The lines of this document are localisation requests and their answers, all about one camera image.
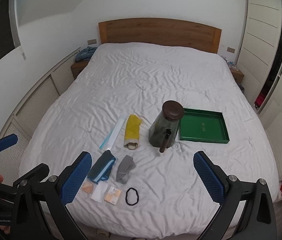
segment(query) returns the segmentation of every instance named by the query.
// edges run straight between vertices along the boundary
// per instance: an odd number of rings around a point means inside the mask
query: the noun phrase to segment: wooden headboard
[[[164,18],[130,18],[99,23],[101,44],[144,42],[217,53],[221,30],[208,25]]]

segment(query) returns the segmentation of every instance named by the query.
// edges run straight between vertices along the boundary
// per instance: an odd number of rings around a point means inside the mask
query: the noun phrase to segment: metal screw
[[[54,182],[54,181],[56,181],[57,178],[58,178],[57,176],[52,175],[52,176],[49,177],[49,182]]]
[[[229,179],[231,181],[237,181],[237,177],[235,175],[229,175]]]
[[[22,181],[20,182],[20,185],[21,185],[21,186],[25,186],[25,185],[27,184],[27,182],[28,182],[28,181],[27,181],[26,179],[24,179],[24,180],[22,180]]]
[[[259,182],[262,184],[262,185],[266,185],[266,180],[265,179],[259,179]]]

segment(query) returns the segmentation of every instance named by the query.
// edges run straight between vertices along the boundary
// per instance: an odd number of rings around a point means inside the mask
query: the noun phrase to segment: folded blue towel
[[[81,50],[75,57],[75,61],[82,61],[82,60],[90,60],[97,50],[96,47],[87,47],[83,50]]]
[[[108,180],[115,160],[116,158],[112,155],[111,151],[106,150],[102,153],[101,157],[97,159],[96,163],[94,163],[87,177],[96,184],[100,180]]]

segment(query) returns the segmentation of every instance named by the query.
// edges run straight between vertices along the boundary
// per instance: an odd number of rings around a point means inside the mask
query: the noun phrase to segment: glass pitcher
[[[159,147],[161,153],[174,144],[183,115],[184,109],[176,101],[169,100],[162,105],[162,111],[149,129],[149,142]]]

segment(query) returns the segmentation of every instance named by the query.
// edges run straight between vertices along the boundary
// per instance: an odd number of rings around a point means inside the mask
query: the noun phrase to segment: black hair tie
[[[128,202],[128,192],[129,192],[130,189],[133,189],[133,190],[136,192],[136,194],[137,194],[137,202],[135,202],[135,203],[133,203],[133,204],[130,204],[130,203]],[[134,206],[134,205],[136,205],[136,204],[139,202],[139,194],[138,194],[138,191],[137,191],[135,188],[131,187],[131,188],[129,188],[129,189],[127,190],[127,192],[126,192],[126,194],[125,194],[125,202],[126,202],[129,206]]]

